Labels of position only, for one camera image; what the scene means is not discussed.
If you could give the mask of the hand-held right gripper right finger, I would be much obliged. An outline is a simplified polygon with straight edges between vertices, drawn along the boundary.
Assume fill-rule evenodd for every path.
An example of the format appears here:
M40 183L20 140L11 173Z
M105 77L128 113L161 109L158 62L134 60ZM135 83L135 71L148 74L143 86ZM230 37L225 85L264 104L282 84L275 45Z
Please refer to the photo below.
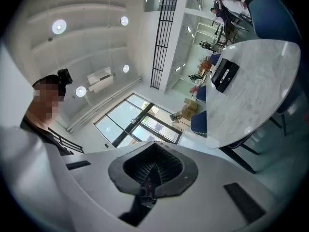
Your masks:
M279 216L283 207L248 171L215 155L169 144L193 159L198 167L194 184L182 195L159 199L139 224L143 232L261 232ZM264 210L249 223L224 186L238 183Z

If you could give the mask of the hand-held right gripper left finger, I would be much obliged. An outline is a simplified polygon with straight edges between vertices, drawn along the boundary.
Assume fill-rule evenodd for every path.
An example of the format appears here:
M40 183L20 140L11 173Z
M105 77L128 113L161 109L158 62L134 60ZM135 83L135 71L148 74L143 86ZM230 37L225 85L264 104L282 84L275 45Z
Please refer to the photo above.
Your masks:
M61 187L68 192L70 213L76 218L144 218L149 209L139 194L118 190L109 176L114 160L152 146L137 143L119 149L82 155L62 156Z

